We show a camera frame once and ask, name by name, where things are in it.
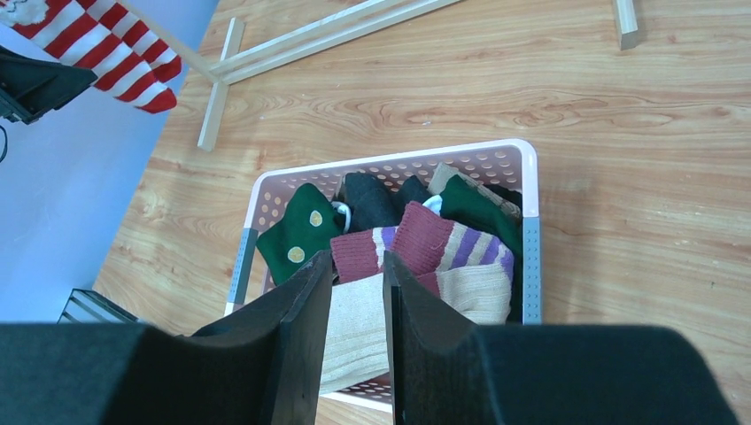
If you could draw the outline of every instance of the wood grain surface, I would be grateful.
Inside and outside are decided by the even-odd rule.
[[[222,0],[201,51],[219,56],[232,16],[249,47],[356,3]],[[609,1],[466,0],[233,86],[213,153],[191,72],[95,289],[191,332],[222,316],[261,173],[520,137],[545,320],[675,328],[751,423],[751,7],[635,3],[642,40],[621,52]],[[319,419],[390,423],[328,400]]]

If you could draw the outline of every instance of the light blue wall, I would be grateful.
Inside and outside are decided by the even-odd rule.
[[[196,49],[218,0],[132,3]],[[50,59],[2,25],[0,43]],[[89,89],[31,126],[0,120],[0,321],[56,321],[72,288],[91,287],[166,117]]]

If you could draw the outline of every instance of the green sock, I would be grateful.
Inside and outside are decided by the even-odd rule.
[[[522,256],[522,237],[514,221],[490,199],[470,188],[459,175],[449,179],[441,197],[444,201],[441,217],[495,235],[515,257]]]
[[[524,256],[519,228],[490,199],[470,188],[459,175],[449,179],[444,191],[441,192],[441,197],[441,217],[497,236],[514,254],[511,313],[507,321],[521,323]]]
[[[316,252],[331,249],[331,239],[343,233],[337,216],[313,184],[298,188],[284,217],[256,243],[277,286],[287,282]]]

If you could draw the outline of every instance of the laundry basket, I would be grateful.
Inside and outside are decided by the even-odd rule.
[[[464,144],[264,173],[253,185],[230,288],[227,313],[231,313],[233,305],[244,302],[256,236],[282,218],[287,202],[297,187],[312,183],[324,195],[331,198],[343,175],[364,172],[376,175],[386,186],[396,191],[399,190],[404,180],[412,175],[416,175],[426,184],[429,183],[433,169],[439,162],[457,167],[464,174],[480,182],[500,184],[522,192],[523,324],[541,323],[542,282],[537,153],[528,142],[521,139]],[[273,286],[270,273],[266,271],[262,293]],[[324,397],[386,412],[391,411],[391,386],[388,375]]]

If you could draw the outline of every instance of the wooden strip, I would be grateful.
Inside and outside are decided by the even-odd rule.
[[[432,12],[441,7],[447,6],[459,2],[460,0],[421,0],[413,4],[409,4],[393,11],[387,12],[383,15],[379,15],[373,19],[365,20],[353,27],[343,29],[332,35],[320,38],[303,44],[295,49],[286,51],[280,55],[276,55],[267,60],[261,61],[253,66],[248,66],[243,69],[234,71],[223,77],[223,80],[227,84],[234,84],[238,81],[242,81],[246,78],[250,78],[259,73],[270,71],[279,66],[283,66],[293,62],[295,60],[305,58],[307,56],[318,53],[326,49],[330,49],[339,44],[349,42],[355,38],[362,37],[374,33],[375,31],[390,27],[405,20],[423,15],[428,12]]]
[[[367,0],[365,3],[357,4],[290,33],[276,37],[273,40],[259,44],[229,59],[223,59],[212,67],[212,71],[218,74],[228,73],[239,66],[247,66],[252,62],[271,58],[281,51],[293,48],[304,42],[319,39],[327,33],[336,31],[346,25],[351,25],[368,15],[383,12],[399,3],[404,3],[404,1]]]
[[[221,51],[221,59],[237,54],[240,50],[240,42],[243,40],[244,31],[245,24],[237,18],[232,18],[229,22],[227,38],[224,39],[224,49]],[[221,125],[221,116],[224,114],[228,93],[229,86],[224,82],[215,82],[213,84],[209,104],[206,107],[204,125],[201,127],[201,134],[198,136],[198,147],[204,151],[211,151],[216,145],[216,140],[219,136],[219,126]]]
[[[633,49],[639,44],[639,25],[633,0],[613,0],[616,15],[616,33],[621,50]]]
[[[169,31],[165,30],[161,25],[154,20],[137,10],[128,0],[120,0],[120,3],[125,6],[131,13],[136,15],[138,19],[142,20],[144,24],[151,31],[154,32],[159,38],[164,40],[165,43],[174,50],[186,64],[191,68],[201,73],[204,77],[208,78],[212,82],[220,82],[219,75],[211,70],[211,65],[206,59],[195,52],[193,49],[181,42]]]

